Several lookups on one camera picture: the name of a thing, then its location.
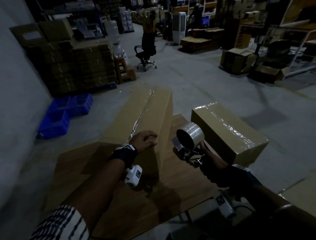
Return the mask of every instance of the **white wall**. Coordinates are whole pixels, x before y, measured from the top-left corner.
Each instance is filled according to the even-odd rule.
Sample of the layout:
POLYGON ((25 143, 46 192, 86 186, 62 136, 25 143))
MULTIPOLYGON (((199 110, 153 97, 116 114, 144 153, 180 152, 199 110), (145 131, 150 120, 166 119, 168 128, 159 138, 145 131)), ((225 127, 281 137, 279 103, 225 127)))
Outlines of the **white wall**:
POLYGON ((0 1, 0 208, 8 200, 51 96, 9 27, 34 22, 23 0, 0 1))

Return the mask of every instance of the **chair armrest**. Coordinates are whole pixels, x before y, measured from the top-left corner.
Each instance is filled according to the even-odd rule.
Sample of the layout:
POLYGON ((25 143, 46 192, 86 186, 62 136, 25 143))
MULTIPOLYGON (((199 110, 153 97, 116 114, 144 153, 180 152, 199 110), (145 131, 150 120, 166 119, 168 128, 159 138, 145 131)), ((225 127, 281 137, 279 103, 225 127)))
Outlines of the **chair armrest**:
POLYGON ((136 52, 136 54, 138 53, 138 52, 137 52, 137 50, 136 50, 137 48, 141 48, 141 49, 143 50, 143 48, 142 48, 142 46, 141 46, 141 45, 137 45, 137 46, 135 46, 135 47, 134 47, 134 51, 136 52))

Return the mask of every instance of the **chair base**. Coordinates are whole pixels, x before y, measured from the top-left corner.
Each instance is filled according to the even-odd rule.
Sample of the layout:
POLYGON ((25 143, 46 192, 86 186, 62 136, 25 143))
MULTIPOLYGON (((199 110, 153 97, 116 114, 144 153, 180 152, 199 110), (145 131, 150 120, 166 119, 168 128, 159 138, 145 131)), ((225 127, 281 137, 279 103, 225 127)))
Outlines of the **chair base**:
POLYGON ((155 65, 155 68, 157 68, 157 66, 156 66, 156 64, 155 64, 155 61, 149 61, 149 60, 146 60, 145 61, 145 65, 143 65, 142 63, 140 63, 140 64, 138 64, 137 65, 137 69, 139 69, 139 65, 143 65, 143 67, 144 67, 144 72, 146 72, 147 71, 147 65, 149 65, 149 64, 153 64, 153 65, 155 65))

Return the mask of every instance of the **hand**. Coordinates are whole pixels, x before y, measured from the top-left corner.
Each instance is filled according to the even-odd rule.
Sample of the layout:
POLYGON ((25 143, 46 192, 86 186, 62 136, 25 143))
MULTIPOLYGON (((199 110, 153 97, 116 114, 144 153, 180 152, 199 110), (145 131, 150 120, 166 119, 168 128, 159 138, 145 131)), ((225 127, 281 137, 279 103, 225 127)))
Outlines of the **hand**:
POLYGON ((158 134, 153 131, 141 131, 134 135, 130 140, 129 144, 133 145, 138 154, 143 152, 147 148, 151 148, 157 145, 156 138, 158 134))
POLYGON ((212 154, 205 147, 203 142, 200 142, 200 148, 207 156, 207 159, 203 160, 203 164, 200 166, 200 169, 211 182, 218 184, 222 180, 222 172, 228 166, 228 164, 220 157, 212 154))

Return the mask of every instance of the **wooden table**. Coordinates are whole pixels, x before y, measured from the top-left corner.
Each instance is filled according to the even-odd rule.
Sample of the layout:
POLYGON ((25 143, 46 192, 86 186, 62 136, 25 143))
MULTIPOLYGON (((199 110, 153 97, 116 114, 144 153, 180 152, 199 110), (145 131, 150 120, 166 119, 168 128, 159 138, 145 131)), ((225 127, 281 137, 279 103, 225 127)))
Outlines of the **wooden table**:
MULTIPOLYGON (((161 178, 141 178, 135 188, 119 181, 110 207, 102 215, 92 236, 130 239, 213 196, 217 186, 199 168, 178 159, 172 150, 171 139, 175 137, 176 130, 187 122, 181 114, 173 117, 161 178)), ((97 146, 98 143, 94 143, 60 155, 46 211, 57 207, 89 177, 81 171, 97 146)))

